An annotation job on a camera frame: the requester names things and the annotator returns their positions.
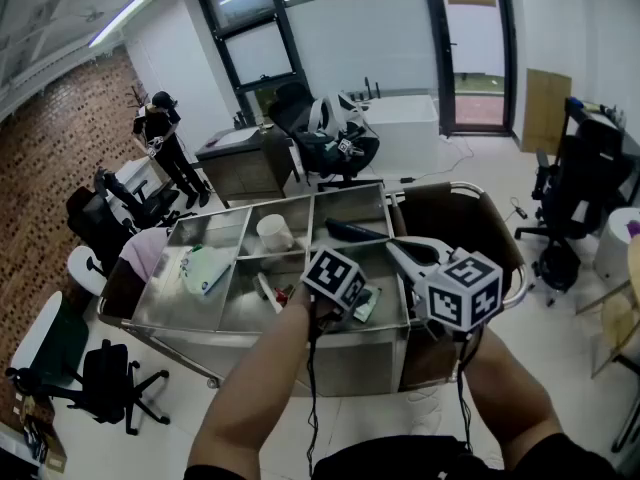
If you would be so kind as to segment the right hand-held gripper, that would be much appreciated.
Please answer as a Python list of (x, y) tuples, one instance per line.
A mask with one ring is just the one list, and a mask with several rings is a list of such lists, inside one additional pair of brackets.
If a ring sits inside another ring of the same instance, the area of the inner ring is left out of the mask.
[(421, 320), (470, 332), (500, 309), (503, 269), (485, 255), (417, 236), (391, 239), (386, 249), (414, 294), (412, 311)]

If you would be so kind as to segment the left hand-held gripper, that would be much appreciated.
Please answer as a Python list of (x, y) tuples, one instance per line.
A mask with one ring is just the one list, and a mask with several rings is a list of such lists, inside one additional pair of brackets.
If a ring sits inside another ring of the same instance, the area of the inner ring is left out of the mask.
[(367, 279), (355, 261), (321, 246), (301, 275), (301, 282), (312, 292), (333, 301), (340, 310), (351, 312)]

